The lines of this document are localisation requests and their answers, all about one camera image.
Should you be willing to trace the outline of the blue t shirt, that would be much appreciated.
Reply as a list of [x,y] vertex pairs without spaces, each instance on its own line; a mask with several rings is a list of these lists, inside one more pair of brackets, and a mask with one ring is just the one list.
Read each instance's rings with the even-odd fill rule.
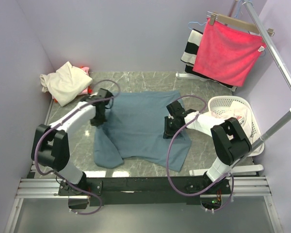
[[[170,139],[163,138],[167,105],[180,97],[178,91],[121,93],[106,111],[107,121],[96,128],[94,162],[115,168],[124,159],[137,157],[166,166]],[[169,169],[179,172],[192,141],[182,131],[174,140],[169,155]]]

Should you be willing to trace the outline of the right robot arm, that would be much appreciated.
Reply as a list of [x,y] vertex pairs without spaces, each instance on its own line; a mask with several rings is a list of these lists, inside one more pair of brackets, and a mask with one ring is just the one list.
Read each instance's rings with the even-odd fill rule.
[[204,173],[203,188],[213,194],[220,188],[219,178],[231,171],[231,166],[252,150],[245,131],[235,117],[218,119],[201,114],[196,110],[185,110],[179,101],[167,105],[169,116],[164,118],[163,138],[170,138],[166,166],[169,167],[169,155],[172,144],[185,128],[202,132],[212,137],[217,158]]

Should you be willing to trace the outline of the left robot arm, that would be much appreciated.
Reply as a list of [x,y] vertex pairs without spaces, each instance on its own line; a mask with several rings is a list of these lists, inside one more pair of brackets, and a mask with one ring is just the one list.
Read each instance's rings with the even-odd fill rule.
[[31,158],[37,166],[49,167],[60,177],[70,183],[70,189],[76,195],[87,190],[86,174],[70,161],[69,139],[71,135],[85,123],[94,127],[105,123],[105,112],[114,95],[99,89],[95,95],[83,97],[77,106],[61,119],[36,128]]

